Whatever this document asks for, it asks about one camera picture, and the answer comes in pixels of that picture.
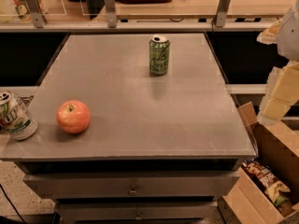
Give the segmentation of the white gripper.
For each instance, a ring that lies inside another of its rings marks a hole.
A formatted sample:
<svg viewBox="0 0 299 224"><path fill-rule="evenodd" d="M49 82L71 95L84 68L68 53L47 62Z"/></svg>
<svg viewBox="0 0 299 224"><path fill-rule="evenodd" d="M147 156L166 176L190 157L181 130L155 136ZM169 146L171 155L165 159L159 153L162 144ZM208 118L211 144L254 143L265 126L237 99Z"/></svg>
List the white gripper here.
<svg viewBox="0 0 299 224"><path fill-rule="evenodd" d="M294 60L282 68L274 67L268 76L257 119L261 124L270 124L281 120L299 101L299 0L282 21L275 21L256 40L265 45L278 43L278 54Z"/></svg>

